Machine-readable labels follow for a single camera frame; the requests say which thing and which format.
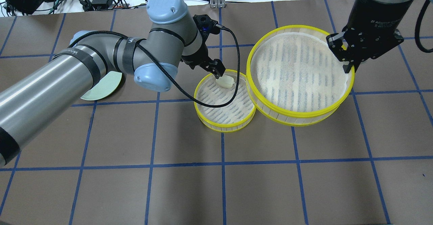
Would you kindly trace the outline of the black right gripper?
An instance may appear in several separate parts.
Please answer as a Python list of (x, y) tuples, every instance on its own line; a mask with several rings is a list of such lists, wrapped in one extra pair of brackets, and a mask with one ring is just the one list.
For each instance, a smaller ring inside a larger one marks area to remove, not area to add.
[(384, 55), (404, 41), (397, 29), (405, 15), (405, 3), (355, 0), (346, 26), (326, 37), (329, 49), (345, 74), (356, 74), (360, 63)]

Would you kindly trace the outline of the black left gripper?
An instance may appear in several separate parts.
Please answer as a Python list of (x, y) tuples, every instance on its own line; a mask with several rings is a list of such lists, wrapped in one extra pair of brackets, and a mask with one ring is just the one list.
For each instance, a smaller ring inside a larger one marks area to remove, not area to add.
[(219, 79), (223, 76), (226, 68), (221, 60), (209, 57), (206, 41), (209, 35), (218, 35), (221, 28), (218, 22), (211, 19), (207, 14), (194, 15), (193, 21), (197, 27), (196, 36), (186, 45), (181, 56), (181, 60), (194, 70), (196, 67), (204, 69)]

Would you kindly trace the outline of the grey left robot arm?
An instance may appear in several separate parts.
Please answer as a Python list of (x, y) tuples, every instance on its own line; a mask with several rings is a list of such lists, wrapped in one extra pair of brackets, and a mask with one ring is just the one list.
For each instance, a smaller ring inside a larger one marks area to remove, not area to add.
[(216, 78), (226, 68), (211, 59), (206, 41), (223, 27), (204, 15), (190, 15), (184, 0), (149, 0), (152, 27), (147, 38), (110, 31), (85, 31), (68, 48), (29, 76), (1, 92), (1, 165), (8, 164), (43, 129), (94, 88), (110, 71), (131, 74), (142, 88), (156, 92), (176, 83), (180, 62), (201, 67)]

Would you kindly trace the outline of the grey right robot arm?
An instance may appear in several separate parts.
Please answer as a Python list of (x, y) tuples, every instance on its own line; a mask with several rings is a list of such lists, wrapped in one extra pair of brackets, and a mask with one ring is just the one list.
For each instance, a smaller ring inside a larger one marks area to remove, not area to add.
[[(400, 45), (404, 38), (397, 29), (414, 0), (355, 0), (346, 26), (340, 33), (326, 37), (329, 49), (343, 65), (345, 73), (355, 73), (360, 64), (377, 59)], [(425, 0), (415, 25), (415, 42), (425, 53), (420, 42), (422, 19), (432, 0)]]

